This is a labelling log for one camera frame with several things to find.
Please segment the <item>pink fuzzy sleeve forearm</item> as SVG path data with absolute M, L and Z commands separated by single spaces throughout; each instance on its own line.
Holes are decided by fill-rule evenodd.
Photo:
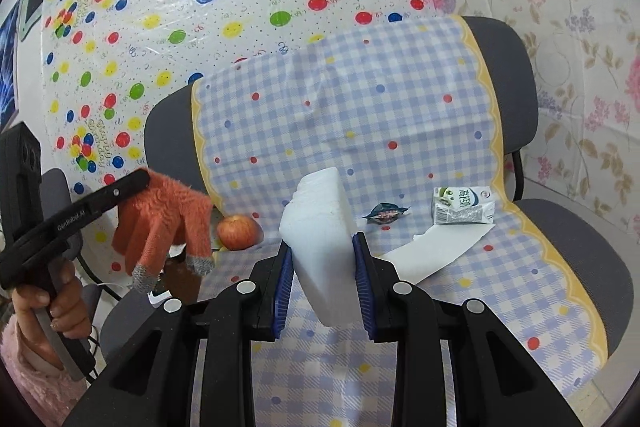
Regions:
M 14 385 L 46 426 L 62 426 L 88 386 L 73 381 L 65 369 L 57 369 L 27 347 L 12 315 L 3 329 L 1 358 Z

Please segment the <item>person's left hand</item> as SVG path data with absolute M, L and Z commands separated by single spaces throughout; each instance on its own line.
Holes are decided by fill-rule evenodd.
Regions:
M 23 285 L 11 294 L 17 323 L 23 336 L 39 345 L 46 339 L 35 312 L 47 310 L 52 317 L 52 329 L 68 339 L 87 338 L 91 334 L 91 320 L 84 300 L 82 285 L 75 275 L 72 262 L 65 260 L 60 271 L 63 283 L 58 295 L 52 298 L 47 291 L 36 286 Z

